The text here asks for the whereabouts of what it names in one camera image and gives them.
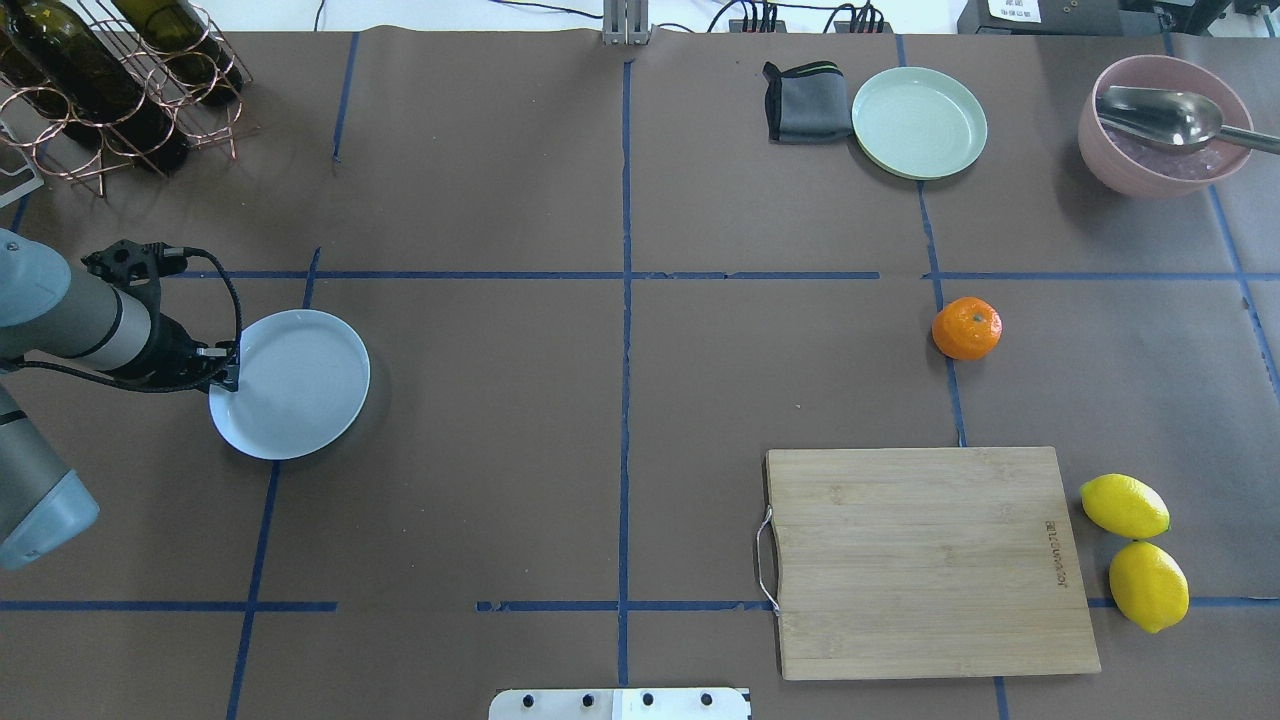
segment bowl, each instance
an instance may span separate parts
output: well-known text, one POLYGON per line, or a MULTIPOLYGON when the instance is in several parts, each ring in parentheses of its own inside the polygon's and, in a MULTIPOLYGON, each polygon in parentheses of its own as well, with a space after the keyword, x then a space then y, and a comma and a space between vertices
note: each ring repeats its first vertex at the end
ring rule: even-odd
POLYGON ((1253 120, 1240 97, 1220 77, 1204 68, 1166 55, 1125 58, 1102 70, 1102 74, 1093 83, 1089 96, 1084 99, 1084 110, 1080 111, 1080 124, 1076 133, 1084 164, 1111 190, 1133 197, 1179 197, 1231 176, 1249 159, 1248 149, 1219 140, 1211 141, 1204 149, 1197 150, 1192 155, 1179 155, 1144 147, 1138 141, 1119 136, 1117 131, 1111 131, 1117 133, 1125 149, 1144 158, 1147 165, 1157 167, 1162 172, 1140 164, 1121 150, 1121 146, 1107 135, 1098 120, 1094 101, 1103 90, 1112 85, 1198 92, 1217 102, 1222 109, 1224 124, 1253 129, 1253 120), (1194 176, 1194 179, 1189 179, 1190 173, 1184 174, 1184 177, 1174 177, 1183 170, 1171 164, 1193 163, 1197 158, 1210 160, 1207 167, 1201 165, 1204 168, 1203 173, 1194 176))

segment metal handle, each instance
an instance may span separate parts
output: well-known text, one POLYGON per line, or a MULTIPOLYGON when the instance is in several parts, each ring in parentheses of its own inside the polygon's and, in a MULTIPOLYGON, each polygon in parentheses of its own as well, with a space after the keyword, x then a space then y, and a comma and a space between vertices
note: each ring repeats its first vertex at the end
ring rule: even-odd
POLYGON ((1244 128, 1233 128, 1231 126, 1222 126, 1222 129, 1219 131, 1217 137, 1219 140, 1225 140, 1231 145, 1252 147, 1253 150, 1261 150, 1263 152, 1280 155, 1280 137, 1276 137, 1274 135, 1253 132, 1251 129, 1244 129, 1244 128))
POLYGON ((755 579, 760 583, 760 589, 764 592, 764 597, 769 598, 769 605, 773 606, 773 615, 782 618, 782 609, 778 607, 778 601, 773 600, 773 594, 769 593, 769 588, 764 587, 764 564, 760 561, 760 536, 764 534, 764 528, 773 521, 773 506, 769 505, 764 509, 764 520, 760 521, 760 527, 755 530, 755 579))

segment green glass bottle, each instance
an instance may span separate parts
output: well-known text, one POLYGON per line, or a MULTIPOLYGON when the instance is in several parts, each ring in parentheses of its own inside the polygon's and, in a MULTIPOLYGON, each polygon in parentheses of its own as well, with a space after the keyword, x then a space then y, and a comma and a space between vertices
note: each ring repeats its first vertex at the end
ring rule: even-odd
POLYGON ((187 0, 111 0, 111 4, 147 45, 160 53, 178 53, 165 59, 165 67, 191 86, 205 105, 225 105, 236 99, 232 87, 237 91, 244 87, 241 72, 218 41, 209 37, 205 23, 187 0), (215 78, 214 63, 223 69, 225 78, 205 92, 215 78))
MULTIPOLYGON (((45 77, 45 73, 40 72, 40 68, 36 65, 32 65, 31 60, 19 53, 13 46, 13 42, 9 41, 9 36, 4 33, 6 20, 8 15, 4 12, 4 6, 0 6, 0 79, 13 90, 47 86, 49 78, 45 77)), ((46 120, 60 122, 67 118, 67 100, 56 92, 49 90, 26 92, 22 99, 46 120)), ((63 135, 74 140, 77 145, 90 152, 96 152, 99 146, 102 145, 102 136, 97 129, 82 126, 76 120, 69 120, 63 127, 63 135)))
MULTIPOLYGON (((14 46, 40 68, 50 85, 76 106, 86 122, 111 124, 143 154, 134 163, 172 173, 182 167, 191 145, 173 118, 146 97, 138 81, 93 35, 83 18, 56 0, 3 0, 5 32, 14 46)), ((111 131, 109 145, 128 151, 111 131)))

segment logo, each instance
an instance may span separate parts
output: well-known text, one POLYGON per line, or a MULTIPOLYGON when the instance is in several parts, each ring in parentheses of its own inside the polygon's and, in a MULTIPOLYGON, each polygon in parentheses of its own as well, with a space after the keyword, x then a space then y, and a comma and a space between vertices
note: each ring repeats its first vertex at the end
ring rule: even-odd
POLYGON ((1044 532, 1048 533, 1048 550, 1053 553, 1053 570, 1057 571, 1057 584, 1066 587, 1066 570, 1062 568, 1062 541, 1057 539, 1057 524, 1044 520, 1044 532))

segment white floor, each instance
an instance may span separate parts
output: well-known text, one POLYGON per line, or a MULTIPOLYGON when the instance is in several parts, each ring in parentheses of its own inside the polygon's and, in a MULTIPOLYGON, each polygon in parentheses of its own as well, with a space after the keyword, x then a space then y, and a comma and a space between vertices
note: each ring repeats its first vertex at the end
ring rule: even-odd
MULTIPOLYGON (((86 4, 95 0, 82 0, 86 4)), ((603 0, 541 0, 600 14, 603 0)), ((836 0, 790 0, 797 5, 831 6, 836 0)), ((320 0, 197 0, 223 29, 308 31, 316 19, 320 0)), ((650 0, 649 20, 680 23, 698 32, 707 31, 719 10, 721 0, 650 0)), ((877 5, 893 29, 904 33, 954 33, 965 0, 882 0, 877 5)), ((831 10, 782 8, 778 18, 788 32, 822 32, 831 10)), ((733 8, 724 13, 716 29, 727 28, 727 18, 741 17, 733 8)), ((1280 27, 1280 14, 1272 24, 1280 27)), ((500 5, 490 0, 325 0, 319 15, 320 29, 353 31, 379 24, 413 29, 564 29, 599 28, 600 20, 539 8, 500 5)), ((1211 32, 1217 36, 1267 37, 1261 17, 1228 13, 1211 32)))

